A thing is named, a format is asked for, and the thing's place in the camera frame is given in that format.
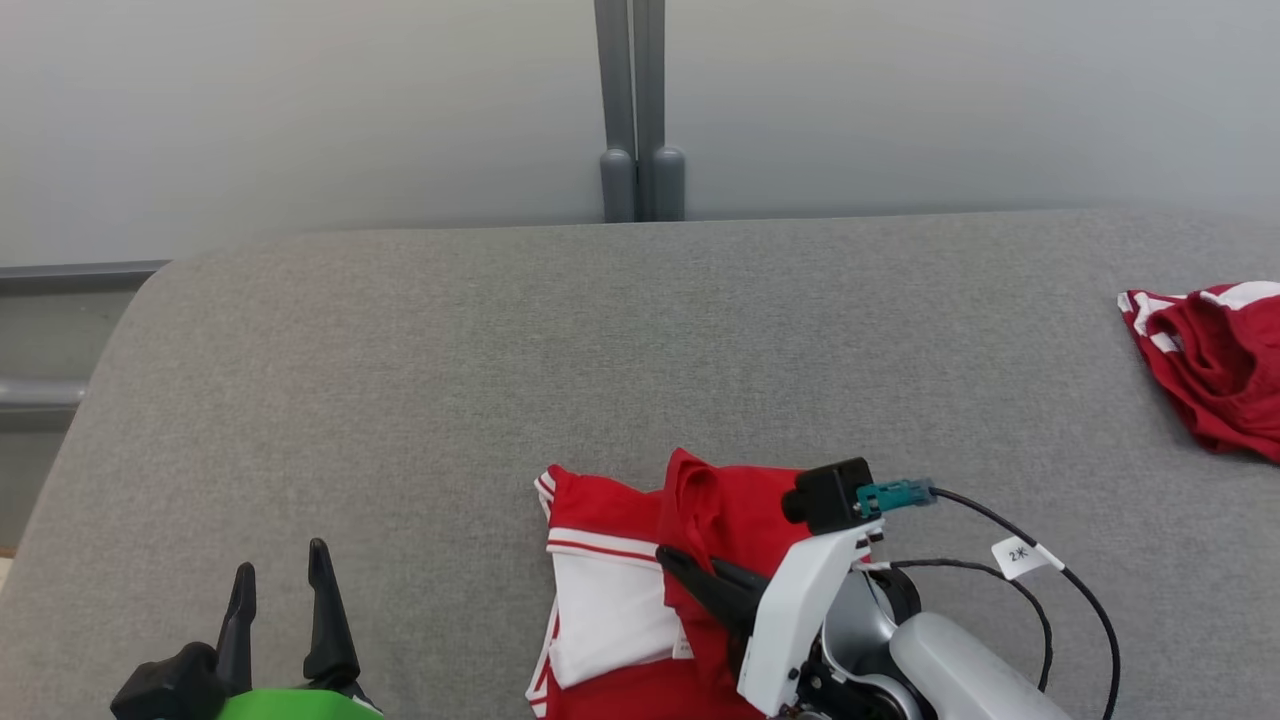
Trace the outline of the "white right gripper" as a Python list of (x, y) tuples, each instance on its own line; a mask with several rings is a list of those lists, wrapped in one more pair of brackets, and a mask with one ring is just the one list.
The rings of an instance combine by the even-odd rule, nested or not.
[(776, 717), (797, 700), (790, 673), (806, 661), (845, 577), (870, 553), (870, 536), (883, 524), (876, 519), (805, 538), (788, 548), (772, 579), (723, 559), (712, 559), (708, 571), (673, 546), (658, 546), (655, 560), (731, 639), (749, 639), (737, 692)]

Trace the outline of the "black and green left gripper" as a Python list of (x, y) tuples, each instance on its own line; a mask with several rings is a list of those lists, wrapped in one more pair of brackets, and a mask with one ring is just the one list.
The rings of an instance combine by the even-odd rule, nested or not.
[(308, 543), (308, 585), (314, 592), (311, 644), (303, 659), (308, 685), (252, 689), (252, 624), (256, 571), (236, 570), (215, 648), (186, 644), (161, 661), (141, 664), (111, 700), (116, 719), (384, 719), (347, 691), (361, 666), (340, 596), (330, 550)]

